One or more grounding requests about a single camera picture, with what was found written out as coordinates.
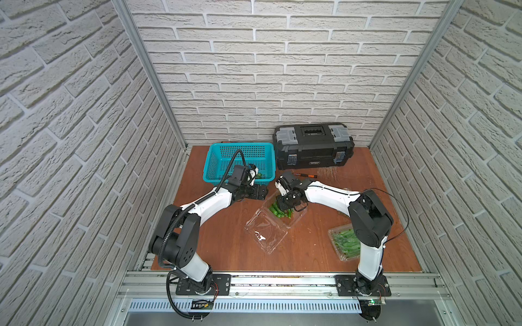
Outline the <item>clear clamshell container with peppers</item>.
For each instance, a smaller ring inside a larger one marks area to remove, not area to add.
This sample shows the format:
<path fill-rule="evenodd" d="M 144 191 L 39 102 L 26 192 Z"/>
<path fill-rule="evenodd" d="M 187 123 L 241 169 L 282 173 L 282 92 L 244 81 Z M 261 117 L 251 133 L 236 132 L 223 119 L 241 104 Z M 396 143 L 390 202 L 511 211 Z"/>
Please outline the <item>clear clamshell container with peppers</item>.
<path fill-rule="evenodd" d="M 283 211 L 277 204 L 279 192 L 266 198 L 261 208 L 247 222 L 247 235 L 266 253 L 272 254 L 288 232 L 307 213 L 307 205 L 301 203 L 296 209 Z"/>

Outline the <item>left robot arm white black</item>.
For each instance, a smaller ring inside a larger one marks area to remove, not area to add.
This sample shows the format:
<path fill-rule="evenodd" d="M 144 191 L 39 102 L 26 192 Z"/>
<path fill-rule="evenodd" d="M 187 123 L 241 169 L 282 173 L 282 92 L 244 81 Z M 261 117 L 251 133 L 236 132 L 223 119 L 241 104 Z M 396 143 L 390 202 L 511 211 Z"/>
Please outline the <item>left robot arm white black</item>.
<path fill-rule="evenodd" d="M 182 278 L 202 283 L 209 277 L 210 265 L 197 254 L 200 227 L 219 211 L 244 199 L 264 200 L 267 187 L 258 184 L 214 187 L 208 194 L 180 207 L 169 205 L 153 232 L 149 251 L 162 268 Z"/>

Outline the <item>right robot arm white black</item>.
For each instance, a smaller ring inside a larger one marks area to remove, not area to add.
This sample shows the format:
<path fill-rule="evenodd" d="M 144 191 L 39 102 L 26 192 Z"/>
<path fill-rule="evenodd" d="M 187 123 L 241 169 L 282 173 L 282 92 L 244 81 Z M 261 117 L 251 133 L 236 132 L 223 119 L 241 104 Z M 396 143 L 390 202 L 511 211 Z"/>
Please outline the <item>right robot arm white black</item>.
<path fill-rule="evenodd" d="M 315 203 L 346 214 L 360 241 L 360 261 L 353 280 L 354 291 L 370 296 L 379 289 L 383 276 L 385 244 L 394 219 L 373 190 L 353 192 L 327 186 L 312 179 L 299 179 L 286 172 L 275 181 L 280 195 L 276 202 L 280 209 L 296 208 L 303 203 Z"/>

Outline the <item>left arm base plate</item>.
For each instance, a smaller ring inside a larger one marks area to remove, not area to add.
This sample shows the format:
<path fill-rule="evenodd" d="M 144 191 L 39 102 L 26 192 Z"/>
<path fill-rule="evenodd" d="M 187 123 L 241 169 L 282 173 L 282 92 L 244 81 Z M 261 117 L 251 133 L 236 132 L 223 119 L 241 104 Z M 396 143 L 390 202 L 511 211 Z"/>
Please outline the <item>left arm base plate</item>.
<path fill-rule="evenodd" d="M 231 288 L 230 274 L 213 274 L 206 276 L 201 282 L 191 278 L 183 278 L 178 281 L 175 294 L 177 296 L 214 296 L 216 293 L 214 285 L 217 286 L 218 296 L 228 296 Z"/>

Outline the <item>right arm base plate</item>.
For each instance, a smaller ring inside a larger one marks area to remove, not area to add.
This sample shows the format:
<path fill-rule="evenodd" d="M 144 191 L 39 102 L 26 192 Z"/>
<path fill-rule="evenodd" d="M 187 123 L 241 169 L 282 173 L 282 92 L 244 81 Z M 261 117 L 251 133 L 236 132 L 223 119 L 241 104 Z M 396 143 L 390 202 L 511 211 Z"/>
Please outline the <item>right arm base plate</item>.
<path fill-rule="evenodd" d="M 390 297 L 392 295 L 387 278 L 382 273 L 372 281 L 359 274 L 337 274 L 334 276 L 334 281 L 340 297 Z"/>

